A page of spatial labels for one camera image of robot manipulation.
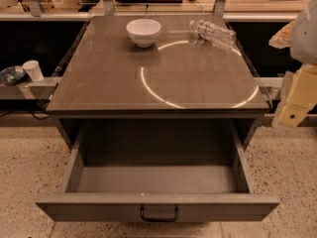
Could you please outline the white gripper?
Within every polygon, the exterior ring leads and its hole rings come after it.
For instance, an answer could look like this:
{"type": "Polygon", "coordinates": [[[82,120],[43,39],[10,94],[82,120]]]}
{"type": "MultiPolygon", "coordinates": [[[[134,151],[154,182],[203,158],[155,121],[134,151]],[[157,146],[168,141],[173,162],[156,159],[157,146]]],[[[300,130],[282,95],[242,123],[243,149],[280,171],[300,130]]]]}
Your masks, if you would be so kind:
{"type": "MultiPolygon", "coordinates": [[[[273,35],[268,44],[276,49],[290,47],[294,22],[273,35]]],[[[297,127],[317,105],[317,65],[304,64],[297,72],[287,71],[282,82],[276,125],[297,127]]]]}

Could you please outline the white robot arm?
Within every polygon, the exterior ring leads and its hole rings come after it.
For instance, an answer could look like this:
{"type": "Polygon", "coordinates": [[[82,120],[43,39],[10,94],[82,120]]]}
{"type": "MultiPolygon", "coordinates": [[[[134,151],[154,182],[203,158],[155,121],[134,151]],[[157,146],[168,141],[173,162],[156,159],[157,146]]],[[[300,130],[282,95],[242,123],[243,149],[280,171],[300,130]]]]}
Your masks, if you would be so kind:
{"type": "Polygon", "coordinates": [[[317,0],[310,0],[268,44],[277,49],[290,48],[291,57],[302,63],[291,75],[291,83],[283,82],[284,96],[272,122],[273,127],[297,127],[317,105],[317,0]]]}

